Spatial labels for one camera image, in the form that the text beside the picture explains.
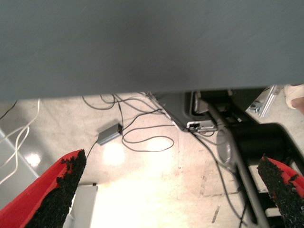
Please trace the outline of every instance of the black cable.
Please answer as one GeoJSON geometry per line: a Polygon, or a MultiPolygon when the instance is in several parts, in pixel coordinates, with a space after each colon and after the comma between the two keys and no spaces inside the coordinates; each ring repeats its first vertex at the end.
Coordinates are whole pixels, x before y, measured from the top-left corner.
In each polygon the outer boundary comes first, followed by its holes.
{"type": "Polygon", "coordinates": [[[93,145],[91,146],[91,149],[89,150],[89,153],[87,154],[86,159],[88,159],[88,158],[89,158],[89,155],[90,155],[90,153],[91,153],[91,151],[92,151],[93,147],[96,145],[96,143],[97,143],[97,141],[96,141],[95,143],[93,143],[93,145]]]}
{"type": "Polygon", "coordinates": [[[152,113],[157,112],[157,111],[159,111],[159,110],[161,110],[161,109],[156,109],[156,110],[154,110],[154,111],[152,111],[152,112],[142,113],[142,114],[139,114],[139,115],[135,116],[135,118],[131,121],[131,123],[128,124],[128,126],[126,126],[126,127],[124,128],[124,130],[127,129],[128,127],[130,127],[138,117],[140,117],[140,116],[142,116],[142,115],[152,114],[152,113]]]}
{"type": "Polygon", "coordinates": [[[222,174],[222,171],[220,170],[220,167],[219,167],[220,164],[219,164],[217,158],[215,157],[213,151],[196,134],[194,134],[193,132],[191,132],[191,134],[207,149],[207,151],[210,153],[211,157],[213,158],[213,160],[215,162],[215,165],[218,169],[219,177],[220,177],[220,180],[222,182],[222,186],[223,186],[223,189],[224,189],[224,193],[225,193],[227,202],[228,202],[229,206],[231,207],[233,213],[236,215],[236,217],[238,217],[238,219],[241,220],[241,217],[239,216],[239,214],[237,213],[236,209],[234,208],[234,206],[232,205],[232,203],[230,201],[228,191],[227,191],[227,188],[226,188],[226,184],[225,184],[225,181],[224,181],[224,178],[223,178],[223,174],[222,174]]]}
{"type": "Polygon", "coordinates": [[[6,114],[9,113],[9,111],[12,110],[12,109],[15,107],[17,101],[15,101],[15,103],[13,104],[13,106],[12,106],[11,108],[9,108],[9,109],[5,112],[5,114],[3,114],[3,115],[0,117],[0,120],[1,120],[3,117],[5,117],[6,114]]]}
{"type": "Polygon", "coordinates": [[[107,108],[98,108],[98,107],[95,107],[95,106],[92,106],[91,104],[89,104],[89,103],[85,100],[84,96],[82,96],[82,99],[83,99],[84,103],[85,103],[87,106],[89,106],[90,108],[96,109],[96,110],[110,110],[110,109],[113,108],[114,105],[115,105],[115,103],[112,103],[112,104],[111,104],[109,107],[107,107],[107,108]]]}
{"type": "Polygon", "coordinates": [[[162,152],[162,151],[168,150],[168,149],[170,149],[171,147],[174,146],[174,140],[173,140],[172,138],[170,138],[170,137],[168,137],[168,136],[165,136],[165,135],[157,135],[157,136],[153,136],[153,137],[150,137],[150,138],[147,138],[147,139],[144,139],[144,140],[140,140],[140,141],[128,141],[128,140],[126,140],[124,137],[125,137],[128,133],[130,133],[130,132],[132,132],[132,131],[136,131],[136,130],[151,129],[151,128],[155,128],[155,127],[173,127],[173,126],[174,126],[174,125],[164,124],[164,125],[157,125],[157,126],[150,126],[150,127],[138,127],[138,128],[134,128],[134,129],[128,131],[127,133],[125,133],[125,134],[122,136],[122,143],[123,143],[123,145],[124,145],[125,147],[127,147],[129,150],[134,151],[134,152],[162,152]],[[169,140],[172,142],[172,144],[171,144],[169,147],[167,147],[167,148],[165,148],[165,149],[162,149],[162,150],[158,150],[158,151],[149,151],[149,150],[135,150],[135,149],[132,149],[131,147],[129,147],[128,145],[126,145],[126,144],[124,143],[124,142],[126,142],[126,143],[137,144],[137,143],[146,142],[146,141],[148,141],[148,140],[150,140],[150,139],[154,139],[154,138],[166,138],[166,139],[169,139],[169,140]]]}
{"type": "Polygon", "coordinates": [[[111,94],[112,95],[112,97],[113,97],[113,101],[111,102],[111,101],[106,101],[106,100],[104,100],[104,98],[103,98],[103,96],[100,94],[100,98],[101,98],[101,100],[103,101],[103,102],[105,102],[106,104],[115,104],[115,101],[116,101],[116,99],[115,99],[115,97],[114,97],[114,95],[113,94],[111,94]]]}
{"type": "Polygon", "coordinates": [[[129,107],[131,107],[132,109],[135,109],[136,111],[138,112],[141,112],[141,113],[147,113],[147,111],[143,111],[141,109],[138,109],[136,107],[134,107],[133,105],[129,104],[127,101],[138,101],[138,102],[141,102],[143,104],[145,104],[146,106],[148,106],[149,108],[151,108],[152,110],[154,110],[154,108],[152,106],[150,106],[148,103],[146,103],[145,101],[142,101],[138,98],[127,98],[127,99],[122,99],[120,96],[118,96],[117,94],[115,94],[116,96],[116,99],[118,100],[118,102],[123,102],[125,103],[126,105],[128,105],[129,107]]]}
{"type": "Polygon", "coordinates": [[[173,140],[172,138],[168,137],[168,136],[165,136],[165,135],[157,135],[157,136],[153,136],[153,137],[150,137],[150,138],[147,138],[147,139],[144,139],[144,140],[140,140],[140,141],[128,141],[127,139],[125,139],[124,137],[125,137],[127,134],[129,134],[130,132],[136,131],[136,130],[151,129],[151,128],[156,128],[156,127],[171,127],[171,126],[174,126],[174,125],[172,125],[172,124],[170,124],[170,125],[169,125],[169,124],[163,124],[163,125],[149,126],[149,127],[138,127],[138,128],[131,129],[131,130],[129,130],[127,133],[125,133],[125,129],[128,128],[128,127],[130,127],[130,126],[134,123],[134,121],[135,121],[139,116],[146,115],[146,114],[150,114],[150,113],[143,113],[143,114],[137,115],[137,116],[133,119],[133,121],[132,121],[127,127],[124,127],[124,118],[123,118],[123,112],[122,112],[120,103],[118,103],[118,108],[119,108],[119,112],[120,112],[120,115],[121,115],[121,118],[122,118],[122,127],[123,127],[123,130],[122,130],[122,144],[123,144],[126,148],[128,148],[129,150],[134,151],[134,152],[162,152],[162,151],[168,150],[168,149],[170,149],[171,147],[174,146],[174,140],[173,140]],[[150,140],[150,139],[154,139],[154,138],[166,138],[166,139],[169,139],[169,140],[172,142],[172,144],[171,144],[169,147],[167,147],[167,148],[165,148],[165,149],[163,149],[163,150],[158,150],[158,151],[135,150],[135,149],[129,147],[129,146],[126,144],[126,143],[131,143],[131,144],[142,143],[142,142],[146,142],[146,141],[148,141],[148,140],[150,140]]]}
{"type": "Polygon", "coordinates": [[[244,223],[243,219],[244,219],[244,216],[245,216],[246,208],[247,208],[247,202],[244,205],[243,213],[242,213],[241,220],[239,222],[238,228],[242,228],[242,224],[244,223]]]}

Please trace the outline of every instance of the gray power brick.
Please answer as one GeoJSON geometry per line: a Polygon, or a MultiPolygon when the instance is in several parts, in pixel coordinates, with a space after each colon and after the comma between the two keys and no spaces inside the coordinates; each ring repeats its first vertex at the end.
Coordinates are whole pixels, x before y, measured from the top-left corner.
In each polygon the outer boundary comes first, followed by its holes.
{"type": "Polygon", "coordinates": [[[123,132],[123,127],[119,123],[115,124],[114,126],[99,133],[97,143],[99,145],[103,145],[108,141],[111,141],[112,139],[122,135],[122,132],[123,132]]]}

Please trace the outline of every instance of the red plastic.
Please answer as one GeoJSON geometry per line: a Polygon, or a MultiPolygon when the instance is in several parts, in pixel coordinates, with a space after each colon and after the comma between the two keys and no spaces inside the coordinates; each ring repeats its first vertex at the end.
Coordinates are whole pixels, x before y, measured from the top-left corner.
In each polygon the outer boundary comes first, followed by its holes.
{"type": "Polygon", "coordinates": [[[77,157],[78,151],[66,154],[55,162],[47,171],[20,193],[12,202],[0,211],[0,228],[23,228],[31,220],[42,200],[53,189],[59,187],[57,177],[63,177],[67,165],[62,159],[77,157]]]}
{"type": "MultiPolygon", "coordinates": [[[[276,165],[280,170],[283,171],[281,176],[282,176],[285,184],[288,184],[290,178],[292,178],[293,176],[298,174],[296,171],[294,171],[289,166],[287,166],[279,161],[276,161],[274,159],[271,159],[271,158],[268,158],[268,159],[274,165],[276,165]]],[[[295,189],[298,192],[298,194],[300,195],[300,197],[304,198],[304,177],[302,175],[298,174],[298,177],[291,182],[295,186],[295,189]]]]}

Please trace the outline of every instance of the white sneaker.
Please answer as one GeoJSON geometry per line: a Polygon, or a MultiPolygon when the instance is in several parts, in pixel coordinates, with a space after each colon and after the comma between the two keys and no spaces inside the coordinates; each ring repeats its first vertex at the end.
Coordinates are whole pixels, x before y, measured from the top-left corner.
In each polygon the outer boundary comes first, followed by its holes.
{"type": "Polygon", "coordinates": [[[291,105],[291,101],[296,98],[300,98],[304,96],[304,84],[301,85],[285,85],[284,86],[284,93],[286,98],[286,104],[289,108],[295,109],[291,105]]]}

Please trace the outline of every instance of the white cable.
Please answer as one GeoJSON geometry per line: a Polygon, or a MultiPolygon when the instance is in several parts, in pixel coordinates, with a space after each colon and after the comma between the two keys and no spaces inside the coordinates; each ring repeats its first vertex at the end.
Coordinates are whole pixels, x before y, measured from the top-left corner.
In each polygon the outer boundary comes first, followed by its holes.
{"type": "MultiPolygon", "coordinates": [[[[29,134],[29,127],[27,127],[27,129],[28,129],[28,130],[27,130],[27,133],[26,133],[25,136],[23,137],[23,139],[22,139],[21,143],[19,144],[17,150],[20,149],[20,147],[22,146],[22,144],[24,143],[25,139],[27,138],[27,136],[28,136],[28,134],[29,134]]],[[[5,166],[5,165],[14,157],[14,155],[15,155],[15,153],[13,153],[13,154],[6,160],[6,162],[4,162],[4,163],[0,166],[0,169],[1,169],[3,166],[5,166]]]]}
{"type": "Polygon", "coordinates": [[[23,129],[24,126],[17,128],[16,130],[12,131],[11,133],[7,134],[5,137],[3,137],[2,139],[0,139],[0,143],[3,142],[4,140],[6,140],[8,137],[10,137],[12,134],[20,131],[21,129],[23,129]]]}
{"type": "Polygon", "coordinates": [[[19,145],[18,145],[18,142],[19,142],[19,138],[20,136],[22,135],[22,133],[36,120],[36,118],[38,117],[38,114],[39,114],[39,111],[40,111],[40,99],[38,99],[38,104],[37,104],[37,114],[36,116],[27,124],[23,127],[23,129],[19,132],[17,138],[16,138],[16,143],[15,143],[15,152],[14,152],[14,155],[15,155],[15,159],[16,159],[16,167],[14,169],[13,172],[11,172],[9,175],[7,175],[5,178],[3,178],[1,181],[0,181],[0,185],[6,181],[8,178],[10,178],[16,171],[17,171],[17,168],[18,168],[18,149],[19,149],[19,145]]]}

